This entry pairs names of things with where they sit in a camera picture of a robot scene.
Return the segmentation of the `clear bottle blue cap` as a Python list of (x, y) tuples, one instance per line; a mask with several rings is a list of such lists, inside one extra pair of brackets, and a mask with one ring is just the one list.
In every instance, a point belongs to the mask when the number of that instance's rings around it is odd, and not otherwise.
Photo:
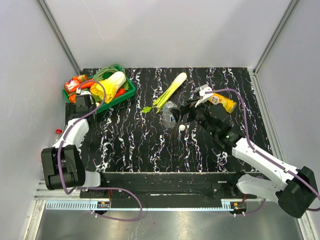
[(173, 129), (176, 125), (175, 117), (170, 111), (175, 107), (177, 107), (175, 103), (173, 103), (172, 101), (167, 101), (162, 108), (162, 123), (163, 126), (167, 129)]

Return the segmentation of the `blue white bottle cap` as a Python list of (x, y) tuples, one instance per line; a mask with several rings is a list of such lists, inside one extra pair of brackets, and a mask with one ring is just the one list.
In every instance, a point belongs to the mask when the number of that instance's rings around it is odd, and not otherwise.
[(183, 124), (181, 124), (178, 128), (179, 128), (179, 130), (180, 130), (181, 132), (183, 132), (183, 131), (185, 131), (186, 126), (183, 125)]

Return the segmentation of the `orange juice bottle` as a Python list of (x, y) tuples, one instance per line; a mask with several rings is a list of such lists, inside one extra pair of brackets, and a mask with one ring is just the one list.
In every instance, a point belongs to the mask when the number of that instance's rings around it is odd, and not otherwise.
[(224, 97), (218, 93), (214, 93), (210, 98), (209, 98), (209, 101), (214, 104), (214, 105), (217, 105), (217, 104), (222, 104), (224, 109), (229, 113), (231, 114), (236, 106), (237, 106), (237, 103), (227, 97)]

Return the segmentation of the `water bottle red cap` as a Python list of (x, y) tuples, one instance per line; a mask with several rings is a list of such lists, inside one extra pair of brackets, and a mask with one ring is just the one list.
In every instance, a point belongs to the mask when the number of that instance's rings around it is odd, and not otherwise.
[(56, 129), (54, 134), (52, 134), (49, 137), (49, 141), (47, 144), (47, 147), (50, 148), (52, 147), (62, 136), (63, 130), (62, 129)]

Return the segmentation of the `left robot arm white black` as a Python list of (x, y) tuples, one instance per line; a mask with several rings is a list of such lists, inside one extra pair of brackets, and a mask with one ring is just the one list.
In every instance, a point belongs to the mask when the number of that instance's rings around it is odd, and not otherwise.
[(91, 188), (98, 198), (107, 195), (109, 186), (101, 174), (85, 170), (79, 149), (90, 128), (97, 122), (97, 105), (92, 95), (85, 91), (77, 94), (75, 103), (65, 104), (65, 127), (53, 146), (41, 152), (45, 185), (48, 190), (63, 188)]

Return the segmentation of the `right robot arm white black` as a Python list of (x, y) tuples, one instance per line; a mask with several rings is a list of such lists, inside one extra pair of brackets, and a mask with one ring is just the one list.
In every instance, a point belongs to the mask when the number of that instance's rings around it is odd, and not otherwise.
[(222, 104), (197, 105), (196, 100), (189, 100), (181, 107), (173, 107), (170, 112), (176, 121), (187, 115), (188, 122), (197, 122), (209, 133), (215, 147), (246, 162), (266, 177), (239, 174), (227, 186), (231, 197), (239, 198), (243, 194), (262, 197), (277, 203), (296, 219), (310, 210), (313, 201), (319, 197), (315, 174), (310, 168), (297, 168), (253, 144), (239, 129), (230, 125), (230, 115)]

